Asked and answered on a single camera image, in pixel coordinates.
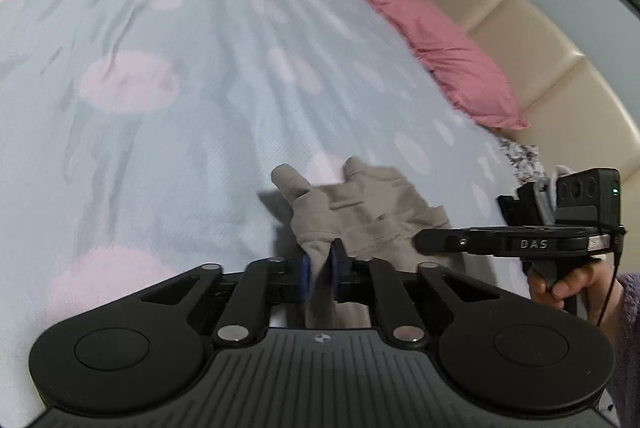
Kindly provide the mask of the person right hand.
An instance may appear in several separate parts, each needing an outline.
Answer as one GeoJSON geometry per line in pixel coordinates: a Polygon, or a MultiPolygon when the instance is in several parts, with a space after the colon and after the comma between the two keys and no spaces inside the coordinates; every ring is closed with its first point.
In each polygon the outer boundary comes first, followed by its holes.
{"type": "Polygon", "coordinates": [[[548,287],[535,269],[527,274],[530,296],[535,302],[561,310],[570,297],[586,294],[588,321],[601,330],[618,330],[623,310],[624,289],[605,261],[590,262],[548,287]]]}

